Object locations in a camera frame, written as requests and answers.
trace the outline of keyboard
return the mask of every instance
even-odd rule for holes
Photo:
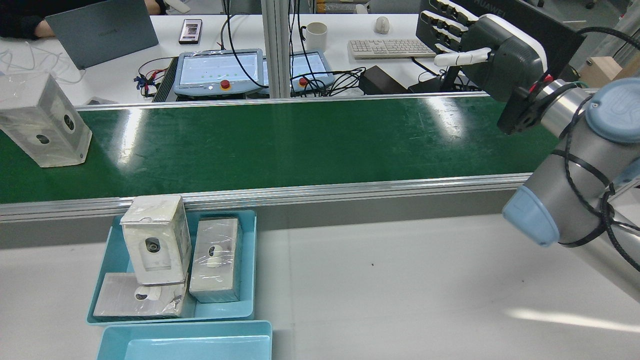
[[[432,58],[436,56],[418,39],[349,40],[347,45],[354,59]]]

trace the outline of gray laptop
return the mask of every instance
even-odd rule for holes
[[[45,20],[78,69],[158,44],[144,0],[107,0]]]

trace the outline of blue tray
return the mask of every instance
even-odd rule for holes
[[[112,325],[97,360],[270,360],[271,339],[267,321]]]
[[[186,322],[186,321],[211,321],[211,320],[253,320],[253,295],[255,292],[255,233],[256,218],[252,210],[239,211],[188,211],[187,223],[189,225],[189,235],[191,244],[195,247],[196,234],[198,232],[198,221],[203,217],[237,217],[243,230],[243,250],[240,273],[240,301],[219,302],[212,304],[201,304],[196,302],[195,315],[192,318],[174,318],[157,320],[126,320],[108,321],[99,320],[93,317],[95,303],[102,287],[104,274],[108,272],[133,272],[129,252],[122,235],[120,218],[113,219],[107,245],[102,258],[102,266],[98,274],[98,281],[95,284],[93,298],[86,316],[89,325],[113,325],[126,323],[153,323],[153,322]]]

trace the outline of white tabletop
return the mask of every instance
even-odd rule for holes
[[[407,87],[417,82],[418,75],[423,72],[409,59],[400,60],[354,60],[347,51],[349,40],[374,38],[415,38],[417,15],[395,14],[387,15],[391,27],[389,34],[380,35],[373,31],[374,23],[380,15],[302,15],[301,24],[312,21],[324,22],[328,27],[328,45],[325,56],[333,70],[349,70],[356,67],[380,66],[400,84]],[[178,37],[184,19],[202,19],[203,32],[197,45],[180,45]],[[167,56],[178,56],[189,51],[204,51],[219,49],[220,28],[226,20],[224,15],[172,15],[153,16],[152,22],[156,29],[159,45],[123,56],[106,63],[92,66],[77,84],[70,84],[81,78],[79,72],[70,62],[64,48],[55,38],[29,41],[33,47],[35,62],[32,60],[31,49],[25,40],[0,40],[0,72],[13,74],[24,72],[25,67],[35,70],[52,70],[58,78],[71,103],[75,106],[86,104],[92,97],[98,97],[120,104],[137,104],[151,102],[140,95],[133,79],[138,75],[138,67],[146,61]],[[264,50],[264,29],[261,15],[236,15],[232,19],[234,46],[236,49],[259,48]],[[300,51],[300,38],[294,31],[294,50]],[[62,54],[59,59],[39,49]],[[430,60],[421,62],[433,64]],[[169,64],[169,60],[156,61],[143,68],[143,73],[152,69],[162,69]],[[351,92],[351,95],[362,94]]]
[[[639,192],[616,199],[633,221]],[[258,208],[255,314],[273,324],[273,359],[637,360],[636,301],[500,215],[420,218],[434,206],[482,208],[492,195],[465,206],[437,198]],[[0,359],[95,356],[102,328],[84,318],[105,220],[60,222],[100,243],[0,250]],[[17,228],[6,225],[0,239]]]

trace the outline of monitor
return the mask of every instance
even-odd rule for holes
[[[247,77],[246,72],[258,84],[264,81],[260,49],[199,51],[182,53],[173,81],[173,92],[187,96],[224,96],[249,94],[260,86]]]
[[[267,59],[264,58],[262,62],[264,84],[269,85],[269,76],[267,74]],[[305,91],[311,92],[313,91],[313,89],[316,89],[318,87],[324,88],[333,84],[333,82],[335,81],[335,78],[331,73],[329,63],[326,61],[323,52],[320,50],[307,51],[306,58],[305,53],[303,52],[293,53],[291,55],[291,62],[289,66],[291,67],[291,69],[293,69],[293,77],[291,78],[291,92],[294,94]],[[314,84],[317,86],[307,85],[305,88],[304,85],[300,84],[300,79],[306,75],[307,79],[313,80],[314,77],[309,74],[311,72],[314,73],[314,76],[317,80]],[[260,93],[268,94],[269,89],[262,89]]]

